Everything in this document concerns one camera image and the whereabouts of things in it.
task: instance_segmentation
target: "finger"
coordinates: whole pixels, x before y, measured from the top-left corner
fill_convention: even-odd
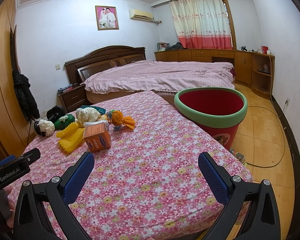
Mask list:
[[[9,206],[10,210],[16,209],[16,205],[14,204],[13,200],[11,200],[11,199],[8,199],[8,206]]]
[[[9,185],[9,186],[5,187],[4,190],[7,192],[7,195],[9,195],[12,191],[12,187]]]
[[[13,220],[14,220],[14,210],[11,212],[11,217],[7,219],[8,227],[13,228]]]

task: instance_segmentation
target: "trash can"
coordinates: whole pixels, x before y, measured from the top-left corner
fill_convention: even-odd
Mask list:
[[[191,88],[178,92],[176,108],[230,150],[248,103],[237,90],[219,87]]]

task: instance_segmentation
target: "wooden floor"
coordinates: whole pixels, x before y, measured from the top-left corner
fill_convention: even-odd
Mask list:
[[[262,106],[275,113],[271,101],[257,96],[245,86],[235,84],[235,89],[245,95],[248,106]],[[279,208],[281,240],[284,240],[293,213],[294,175],[288,142],[280,130],[283,131],[283,128],[274,114],[265,109],[249,107],[245,119],[239,126],[232,148],[245,155],[247,162],[259,166],[276,164],[285,148],[282,161],[274,168],[247,166],[255,182],[259,183],[263,179],[270,180]],[[233,239],[239,228],[240,226],[235,225],[227,240]]]

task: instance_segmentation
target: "orange box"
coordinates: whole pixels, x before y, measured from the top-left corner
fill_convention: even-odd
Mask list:
[[[111,147],[111,136],[103,122],[87,127],[84,130],[83,138],[90,152],[97,152]]]

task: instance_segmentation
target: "green toy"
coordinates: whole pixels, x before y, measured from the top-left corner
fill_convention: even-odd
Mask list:
[[[69,124],[74,122],[75,118],[72,114],[67,114],[65,116],[60,117],[55,123],[54,127],[56,130],[63,130],[68,127]]]

